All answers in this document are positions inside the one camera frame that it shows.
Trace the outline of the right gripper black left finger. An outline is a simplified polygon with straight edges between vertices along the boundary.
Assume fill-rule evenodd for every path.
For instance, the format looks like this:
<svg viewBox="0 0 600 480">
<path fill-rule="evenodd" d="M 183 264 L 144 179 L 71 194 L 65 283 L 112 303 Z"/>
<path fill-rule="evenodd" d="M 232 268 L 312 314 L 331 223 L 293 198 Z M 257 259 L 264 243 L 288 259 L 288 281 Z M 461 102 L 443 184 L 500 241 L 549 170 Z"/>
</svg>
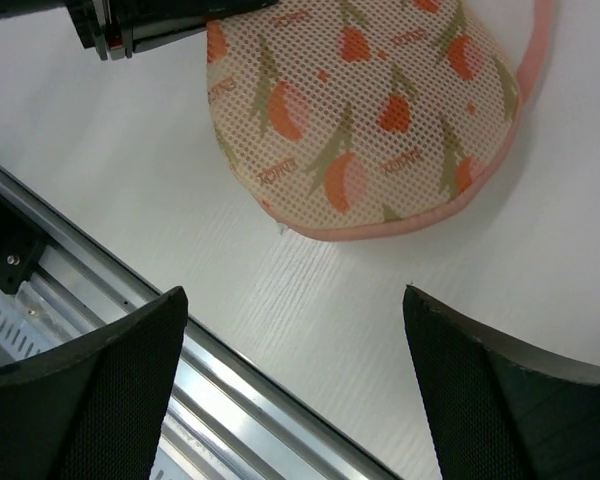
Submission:
<svg viewBox="0 0 600 480">
<path fill-rule="evenodd" d="M 0 479 L 148 478 L 187 322 L 187 296 L 175 287 L 0 367 Z"/>
</svg>

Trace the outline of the peach floral mesh laundry bag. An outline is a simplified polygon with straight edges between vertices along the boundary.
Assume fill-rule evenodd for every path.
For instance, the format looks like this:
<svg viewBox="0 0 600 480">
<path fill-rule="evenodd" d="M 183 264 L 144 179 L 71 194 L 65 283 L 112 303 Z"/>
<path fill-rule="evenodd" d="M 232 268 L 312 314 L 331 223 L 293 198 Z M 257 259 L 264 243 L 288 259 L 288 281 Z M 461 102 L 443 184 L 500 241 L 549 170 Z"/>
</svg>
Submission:
<svg viewBox="0 0 600 480">
<path fill-rule="evenodd" d="M 268 215 L 321 241 L 396 236 L 465 208 L 506 158 L 547 54 L 464 1 L 280 1 L 207 27 L 221 151 Z"/>
</svg>

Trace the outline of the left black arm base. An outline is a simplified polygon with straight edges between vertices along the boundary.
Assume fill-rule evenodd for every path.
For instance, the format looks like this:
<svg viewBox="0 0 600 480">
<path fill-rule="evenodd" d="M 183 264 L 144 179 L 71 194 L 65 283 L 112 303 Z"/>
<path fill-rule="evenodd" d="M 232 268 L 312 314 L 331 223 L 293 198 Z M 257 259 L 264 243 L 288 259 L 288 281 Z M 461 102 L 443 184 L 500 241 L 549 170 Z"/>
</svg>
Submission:
<svg viewBox="0 0 600 480">
<path fill-rule="evenodd" d="M 17 293 L 48 244 L 48 235 L 0 195 L 0 290 Z"/>
</svg>

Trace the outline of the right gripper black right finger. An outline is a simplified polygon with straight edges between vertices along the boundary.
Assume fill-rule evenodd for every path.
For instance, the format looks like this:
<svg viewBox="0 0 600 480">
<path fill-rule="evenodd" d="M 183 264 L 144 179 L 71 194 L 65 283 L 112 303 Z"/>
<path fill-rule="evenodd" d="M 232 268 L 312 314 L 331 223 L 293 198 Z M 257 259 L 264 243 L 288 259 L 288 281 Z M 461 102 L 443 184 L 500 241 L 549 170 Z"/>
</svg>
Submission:
<svg viewBox="0 0 600 480">
<path fill-rule="evenodd" d="M 409 286 L 409 350 L 445 479 L 600 479 L 600 366 Z"/>
</svg>

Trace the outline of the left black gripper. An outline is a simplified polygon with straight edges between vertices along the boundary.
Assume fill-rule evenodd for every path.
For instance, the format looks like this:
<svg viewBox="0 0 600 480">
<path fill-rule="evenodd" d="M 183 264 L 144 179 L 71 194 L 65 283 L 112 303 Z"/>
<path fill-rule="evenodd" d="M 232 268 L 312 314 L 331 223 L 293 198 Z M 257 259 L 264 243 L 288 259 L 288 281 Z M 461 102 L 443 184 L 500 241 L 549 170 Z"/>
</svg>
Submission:
<svg viewBox="0 0 600 480">
<path fill-rule="evenodd" d="M 99 58 L 131 58 L 204 31 L 208 24 L 258 11 L 275 0 L 67 1 L 81 43 Z"/>
</svg>

